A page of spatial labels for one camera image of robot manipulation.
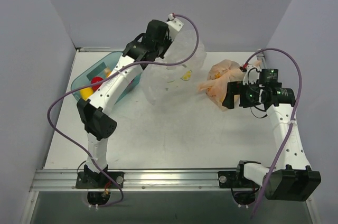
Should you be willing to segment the clear printed plastic bag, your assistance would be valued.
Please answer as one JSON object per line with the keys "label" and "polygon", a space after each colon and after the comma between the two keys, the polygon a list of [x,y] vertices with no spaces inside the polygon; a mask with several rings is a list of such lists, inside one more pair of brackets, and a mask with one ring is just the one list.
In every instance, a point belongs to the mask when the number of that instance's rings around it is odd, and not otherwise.
{"label": "clear printed plastic bag", "polygon": [[196,44],[195,31],[186,30],[176,36],[163,59],[155,60],[161,63],[179,62],[186,59],[194,48],[197,48],[194,56],[183,64],[169,67],[149,64],[144,69],[139,84],[150,104],[160,105],[170,94],[176,94],[192,85],[204,64],[206,51],[201,41]]}

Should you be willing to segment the red fake apple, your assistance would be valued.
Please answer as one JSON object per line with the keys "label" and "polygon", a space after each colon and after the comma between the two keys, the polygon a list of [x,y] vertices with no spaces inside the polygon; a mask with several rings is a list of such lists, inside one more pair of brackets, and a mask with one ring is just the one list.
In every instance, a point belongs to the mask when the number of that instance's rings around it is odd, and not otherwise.
{"label": "red fake apple", "polygon": [[95,83],[95,85],[91,87],[93,91],[97,91],[100,88],[100,86],[102,85],[102,81],[103,81],[103,78],[99,76],[96,76],[91,79],[90,83],[91,84]]}

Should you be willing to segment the yellow fake lemon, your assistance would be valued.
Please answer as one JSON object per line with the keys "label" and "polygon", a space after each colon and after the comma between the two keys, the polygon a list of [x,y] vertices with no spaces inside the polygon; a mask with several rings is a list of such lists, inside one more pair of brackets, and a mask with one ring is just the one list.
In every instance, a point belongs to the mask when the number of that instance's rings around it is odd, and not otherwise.
{"label": "yellow fake lemon", "polygon": [[80,89],[80,96],[83,100],[87,100],[93,93],[93,89],[91,87],[86,87],[83,89]]}

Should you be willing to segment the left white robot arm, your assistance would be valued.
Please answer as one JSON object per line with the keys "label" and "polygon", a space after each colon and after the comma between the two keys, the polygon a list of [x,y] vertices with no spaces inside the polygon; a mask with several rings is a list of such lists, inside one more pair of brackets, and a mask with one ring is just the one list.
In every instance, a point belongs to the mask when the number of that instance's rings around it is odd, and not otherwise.
{"label": "left white robot arm", "polygon": [[109,136],[117,127],[116,121],[110,118],[113,105],[145,69],[136,65],[123,70],[130,63],[138,61],[154,61],[163,57],[174,39],[172,33],[173,20],[162,22],[151,20],[144,33],[129,42],[112,72],[118,75],[104,82],[87,100],[80,99],[77,109],[88,137],[88,157],[84,165],[84,176],[95,188],[107,183],[108,164],[106,159]]}

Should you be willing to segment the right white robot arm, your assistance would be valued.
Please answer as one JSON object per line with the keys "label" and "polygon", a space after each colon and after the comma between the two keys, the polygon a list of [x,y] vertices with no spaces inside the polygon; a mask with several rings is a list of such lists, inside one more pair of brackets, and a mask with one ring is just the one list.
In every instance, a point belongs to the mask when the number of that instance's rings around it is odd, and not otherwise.
{"label": "right white robot arm", "polygon": [[241,70],[243,80],[228,83],[222,105],[233,109],[235,96],[242,108],[262,105],[279,149],[271,168],[255,161],[240,161],[234,180],[239,186],[259,185],[268,200],[306,201],[320,184],[321,175],[312,170],[302,147],[296,121],[297,96],[278,82],[277,69],[247,64]]}

